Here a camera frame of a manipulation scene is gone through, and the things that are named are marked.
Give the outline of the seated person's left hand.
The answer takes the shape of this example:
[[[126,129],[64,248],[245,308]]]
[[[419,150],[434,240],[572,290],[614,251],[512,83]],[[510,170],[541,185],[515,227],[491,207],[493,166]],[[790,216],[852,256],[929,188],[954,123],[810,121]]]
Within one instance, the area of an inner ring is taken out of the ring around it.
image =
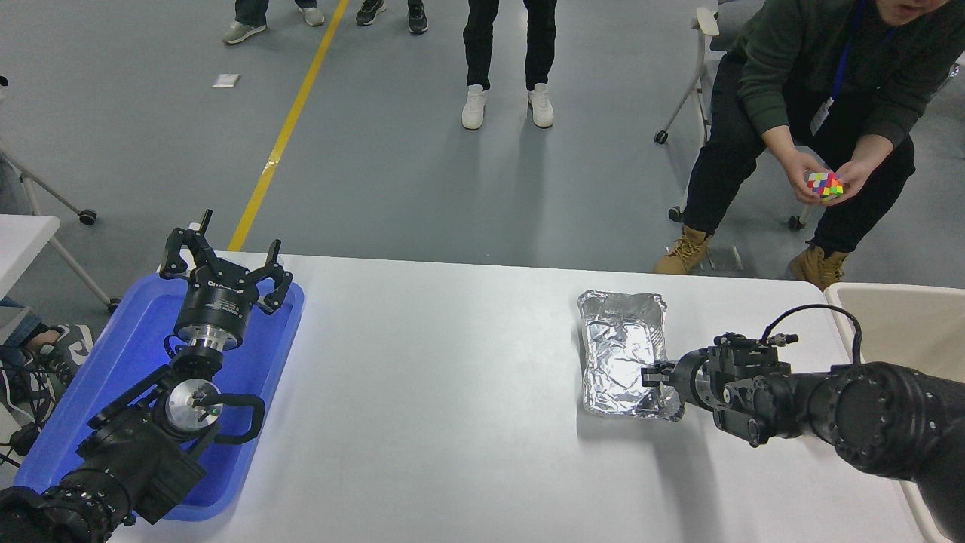
[[[857,196],[876,168],[878,166],[874,165],[871,159],[851,159],[851,161],[841,165],[840,168],[835,170],[835,175],[842,184],[842,193],[827,205],[841,205]]]

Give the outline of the seated person's right hand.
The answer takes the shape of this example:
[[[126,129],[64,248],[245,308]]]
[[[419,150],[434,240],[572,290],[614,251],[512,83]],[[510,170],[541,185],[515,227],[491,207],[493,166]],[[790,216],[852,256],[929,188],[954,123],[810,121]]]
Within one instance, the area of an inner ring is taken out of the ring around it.
[[[811,174],[824,174],[828,169],[812,155],[793,146],[771,149],[770,152],[785,171],[795,198],[805,205],[823,205],[821,196],[807,185],[807,179]]]

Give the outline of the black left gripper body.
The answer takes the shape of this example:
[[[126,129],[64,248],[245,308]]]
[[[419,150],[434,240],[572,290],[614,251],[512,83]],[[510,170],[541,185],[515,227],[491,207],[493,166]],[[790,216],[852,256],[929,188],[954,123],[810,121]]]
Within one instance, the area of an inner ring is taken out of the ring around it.
[[[261,296],[258,287],[226,287],[210,279],[187,278],[187,283],[175,323],[177,336],[189,337],[191,330],[205,326],[223,330],[232,337],[244,336],[252,307]]]

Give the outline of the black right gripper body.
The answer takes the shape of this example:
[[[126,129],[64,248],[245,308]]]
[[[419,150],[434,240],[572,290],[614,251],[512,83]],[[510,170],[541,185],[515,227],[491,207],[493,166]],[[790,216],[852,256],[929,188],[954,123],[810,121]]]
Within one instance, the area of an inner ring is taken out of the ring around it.
[[[676,362],[672,371],[672,387],[678,392],[682,404],[690,404],[703,410],[711,410],[711,386],[707,348],[689,351]]]

